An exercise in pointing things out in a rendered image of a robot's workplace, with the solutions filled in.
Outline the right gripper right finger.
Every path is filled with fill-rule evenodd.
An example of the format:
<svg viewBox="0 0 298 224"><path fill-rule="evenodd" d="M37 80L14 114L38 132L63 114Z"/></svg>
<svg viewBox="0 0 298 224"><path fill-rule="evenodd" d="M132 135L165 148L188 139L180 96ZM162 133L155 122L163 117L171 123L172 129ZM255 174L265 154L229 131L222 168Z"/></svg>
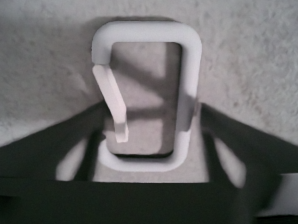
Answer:
<svg viewBox="0 0 298 224"><path fill-rule="evenodd" d="M298 218L297 141L208 102L203 106L201 126L210 182L225 189L235 224ZM244 190L220 138L247 166Z"/></svg>

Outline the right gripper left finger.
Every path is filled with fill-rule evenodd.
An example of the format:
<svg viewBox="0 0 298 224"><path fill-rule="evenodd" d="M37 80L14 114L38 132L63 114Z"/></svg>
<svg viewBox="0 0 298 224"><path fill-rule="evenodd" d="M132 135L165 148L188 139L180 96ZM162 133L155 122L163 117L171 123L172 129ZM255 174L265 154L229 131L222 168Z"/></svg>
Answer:
<svg viewBox="0 0 298 224"><path fill-rule="evenodd" d="M94 102L60 120L0 143L0 174L20 179L55 180L56 164L83 137L64 181L92 181L101 131Z"/></svg>

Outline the white carabiner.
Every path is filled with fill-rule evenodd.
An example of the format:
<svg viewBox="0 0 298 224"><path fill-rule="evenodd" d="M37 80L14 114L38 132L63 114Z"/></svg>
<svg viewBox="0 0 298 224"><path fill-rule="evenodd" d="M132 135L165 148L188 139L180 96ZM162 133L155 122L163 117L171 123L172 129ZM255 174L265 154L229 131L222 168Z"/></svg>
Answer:
<svg viewBox="0 0 298 224"><path fill-rule="evenodd" d="M182 61L173 153L166 158L122 158L106 147L100 133L97 159L119 171L162 172L183 163L187 156L198 74L201 41L189 25L175 21L115 21L100 27L93 37L94 75L112 113L117 142L127 142L126 107L109 66L114 42L177 42L182 46Z"/></svg>

